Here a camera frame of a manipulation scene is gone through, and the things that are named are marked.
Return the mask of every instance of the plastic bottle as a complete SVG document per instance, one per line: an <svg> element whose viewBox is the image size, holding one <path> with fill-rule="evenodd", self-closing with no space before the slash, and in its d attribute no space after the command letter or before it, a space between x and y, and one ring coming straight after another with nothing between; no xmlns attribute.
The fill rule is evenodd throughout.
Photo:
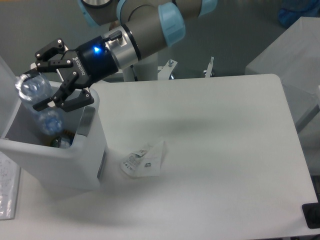
<svg viewBox="0 0 320 240"><path fill-rule="evenodd" d="M289 28L300 17L315 17L320 9L320 0L282 0L278 12L279 22Z"/></svg>
<svg viewBox="0 0 320 240"><path fill-rule="evenodd" d="M46 135L55 135L63 131L64 121L60 110L48 107L42 111L36 111L33 108L34 104L53 94L50 82L45 75L41 73L22 74L17 77L15 88L22 104L32 114L41 132Z"/></svg>

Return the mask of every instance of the blue light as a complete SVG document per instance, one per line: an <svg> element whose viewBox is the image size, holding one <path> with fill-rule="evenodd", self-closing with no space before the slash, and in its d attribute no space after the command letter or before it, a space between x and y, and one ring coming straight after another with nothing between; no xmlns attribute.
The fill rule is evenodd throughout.
<svg viewBox="0 0 320 240"><path fill-rule="evenodd" d="M101 52L101 49L95 46L95 47L94 47L94 52L95 52L96 54L98 54L98 53Z"/></svg>

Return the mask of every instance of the blue object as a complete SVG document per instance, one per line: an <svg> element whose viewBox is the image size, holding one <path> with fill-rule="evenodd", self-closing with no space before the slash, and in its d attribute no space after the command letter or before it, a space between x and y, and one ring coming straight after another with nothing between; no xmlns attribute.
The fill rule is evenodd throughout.
<svg viewBox="0 0 320 240"><path fill-rule="evenodd" d="M77 0L78 5L82 11L82 14L84 16L84 19L86 20L86 22L88 23L88 25L90 27L99 27L99 25L95 22L95 20L90 16L90 14L88 13L87 9L85 8L84 4L82 3L81 0Z"/></svg>
<svg viewBox="0 0 320 240"><path fill-rule="evenodd" d="M95 46L95 47L94 47L94 52L95 52L96 54L98 54L98 53L101 52L101 49Z"/></svg>
<svg viewBox="0 0 320 240"><path fill-rule="evenodd" d="M171 47L185 37L185 21L177 6L172 2L159 5L158 12L166 44Z"/></svg>
<svg viewBox="0 0 320 240"><path fill-rule="evenodd" d="M118 18L121 25L122 25L122 23L121 23L121 9L122 9L122 6L124 5L125 2L126 2L126 0L120 0L118 5L116 6L116 17Z"/></svg>
<svg viewBox="0 0 320 240"><path fill-rule="evenodd" d="M283 0L278 12L279 22L289 28L300 17L315 17L320 9L320 0Z"/></svg>
<svg viewBox="0 0 320 240"><path fill-rule="evenodd" d="M199 17L208 13L211 13L216 9L218 0L202 0L201 11Z"/></svg>
<svg viewBox="0 0 320 240"><path fill-rule="evenodd" d="M63 130L63 117L60 110L54 110L50 107L36 111L33 108L34 104L52 96L53 91L48 79L43 75L29 74L21 75L15 84L18 90L22 104L31 113L36 125L46 135L55 135Z"/></svg>

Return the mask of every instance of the crumpled paper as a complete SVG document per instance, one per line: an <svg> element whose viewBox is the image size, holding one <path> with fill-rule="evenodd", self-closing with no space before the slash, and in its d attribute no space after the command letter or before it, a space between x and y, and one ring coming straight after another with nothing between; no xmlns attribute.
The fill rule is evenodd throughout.
<svg viewBox="0 0 320 240"><path fill-rule="evenodd" d="M160 175L164 141L156 144L149 142L140 150L131 152L120 162L120 168L134 178L154 177Z"/></svg>

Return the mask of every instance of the table surface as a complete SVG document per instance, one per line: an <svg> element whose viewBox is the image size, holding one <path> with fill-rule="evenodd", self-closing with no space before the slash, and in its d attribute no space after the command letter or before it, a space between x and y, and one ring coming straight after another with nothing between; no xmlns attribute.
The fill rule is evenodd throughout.
<svg viewBox="0 0 320 240"><path fill-rule="evenodd" d="M249 240L318 234L317 201L279 78L97 83L109 153L101 189L45 186L22 172L1 239ZM119 163L162 137L158 177Z"/></svg>

